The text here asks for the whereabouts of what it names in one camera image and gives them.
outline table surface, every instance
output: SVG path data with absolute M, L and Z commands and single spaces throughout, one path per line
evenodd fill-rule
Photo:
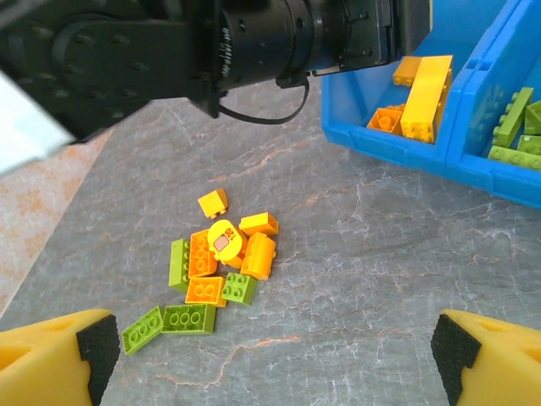
M 251 307 L 219 309 L 215 334 L 122 354 L 102 405 L 446 405 L 429 345 L 441 310 L 541 328 L 541 212 L 329 144 L 314 84 L 284 126 L 186 101 L 120 125 L 0 330 L 95 307 L 123 330 L 181 304 L 170 243 L 211 225 L 197 199 L 223 187 L 226 218 L 280 222 L 270 280 Z M 300 91 L 257 85 L 227 105 L 278 117 Z

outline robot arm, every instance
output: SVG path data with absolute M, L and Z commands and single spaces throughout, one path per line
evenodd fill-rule
M 308 92 L 309 74 L 394 62 L 430 28 L 431 0 L 0 0 L 0 69 L 86 142 L 155 99 L 249 119 L 221 107 L 227 91 Z

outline black cable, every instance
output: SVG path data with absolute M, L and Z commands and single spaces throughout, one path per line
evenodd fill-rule
M 304 98 L 301 105 L 298 107 L 297 110 L 295 110 L 292 114 L 290 114 L 287 117 L 284 118 L 258 118 L 258 117 L 251 117 L 244 114 L 241 114 L 240 112 L 234 112 L 233 110 L 229 110 L 227 107 L 224 107 L 220 105 L 220 112 L 223 114 L 226 114 L 227 116 L 231 118 L 236 118 L 237 120 L 245 121 L 247 123 L 254 123 L 254 124 L 264 124 L 264 125 L 281 125 L 284 123 L 287 123 L 288 121 L 293 120 L 297 114 L 303 110 L 304 104 L 306 103 L 306 100 L 308 99 L 308 94 L 310 92 L 310 83 L 306 80 L 304 82 Z

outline blue storage tray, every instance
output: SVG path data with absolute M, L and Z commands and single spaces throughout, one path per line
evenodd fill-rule
M 537 205 L 509 193 L 506 176 L 514 178 L 517 171 L 525 172 L 520 176 L 530 184 L 541 184 L 539 173 L 491 162 L 483 156 L 512 92 L 520 90 L 521 82 L 540 86 L 540 73 L 534 66 L 541 47 L 541 30 L 534 25 L 535 20 L 541 24 L 539 4 L 539 0 L 434 0 L 434 28 L 415 55 L 454 55 L 453 85 L 434 145 L 366 128 L 378 107 L 407 100 L 409 88 L 392 83 L 398 63 L 323 78 L 322 127 L 327 139 L 388 162 Z M 525 17 L 530 14 L 528 22 Z M 504 49 L 508 49 L 506 54 L 502 54 Z M 511 73 L 514 69 L 520 70 L 515 79 Z M 494 103 L 485 93 L 494 90 L 491 81 L 499 77 L 501 101 Z M 487 108 L 499 111 L 489 116 L 485 114 Z M 484 126 L 471 130 L 470 123 L 479 117 L 483 117 Z M 495 178 L 489 169 L 493 165 L 506 176 Z

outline lime green lego brick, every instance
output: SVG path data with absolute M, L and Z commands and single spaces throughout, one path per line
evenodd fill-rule
M 526 107 L 524 134 L 541 135 L 541 100 Z
M 522 151 L 508 150 L 497 145 L 494 145 L 490 149 L 489 159 L 541 171 L 541 156 Z
M 505 107 L 505 114 L 500 117 L 500 126 L 494 128 L 492 145 L 508 148 L 513 142 L 518 129 L 524 121 L 527 104 L 532 100 L 533 88 L 523 87 L 512 97 L 512 102 Z
M 541 155 L 541 137 L 535 135 L 521 135 L 518 141 L 518 151 L 528 154 Z
M 189 241 L 179 239 L 171 243 L 169 262 L 169 288 L 179 292 L 188 292 Z
M 221 291 L 221 297 L 232 302 L 250 306 L 254 299 L 257 280 L 249 275 L 229 273 L 226 284 Z
M 163 316 L 164 334 L 212 334 L 216 307 L 212 304 L 167 306 Z
M 124 330 L 124 353 L 131 355 L 142 349 L 160 334 L 162 325 L 163 312 L 161 307 L 157 306 Z

